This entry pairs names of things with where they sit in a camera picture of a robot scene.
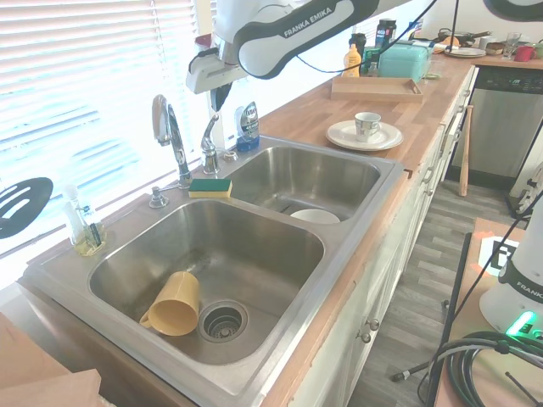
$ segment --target white bowl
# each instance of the white bowl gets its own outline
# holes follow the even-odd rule
[[[299,210],[298,212],[291,214],[291,216],[296,219],[302,219],[307,222],[318,223],[320,225],[332,225],[333,223],[340,222],[336,215],[321,209]]]

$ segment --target yellow mug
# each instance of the yellow mug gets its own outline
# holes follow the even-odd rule
[[[169,337],[180,337],[198,325],[198,279],[186,271],[170,276],[139,323]]]

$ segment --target slotted spatula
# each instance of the slotted spatula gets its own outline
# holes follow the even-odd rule
[[[23,231],[48,204],[53,182],[48,178],[21,181],[0,192],[0,239]]]

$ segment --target stainless steel sink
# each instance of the stainless steel sink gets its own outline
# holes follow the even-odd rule
[[[291,147],[268,148],[234,171],[232,196],[291,215],[324,209],[352,217],[379,179],[370,162]]]
[[[304,229],[199,201],[111,254],[90,285],[139,321],[172,273],[190,271],[200,283],[199,327],[162,339],[193,360],[225,365],[261,346],[323,253],[321,241]]]
[[[258,406],[402,170],[388,160],[262,137],[258,150],[221,160],[231,198],[170,190],[170,205],[157,210],[142,197],[107,222],[101,252],[81,258],[66,243],[30,265],[22,283],[196,404]],[[342,221],[289,216],[306,208]],[[137,321],[179,270],[200,281],[199,326],[186,337],[163,337]]]

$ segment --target green and yellow sponge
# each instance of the green and yellow sponge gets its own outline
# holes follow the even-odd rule
[[[232,180],[193,180],[190,198],[230,198]]]

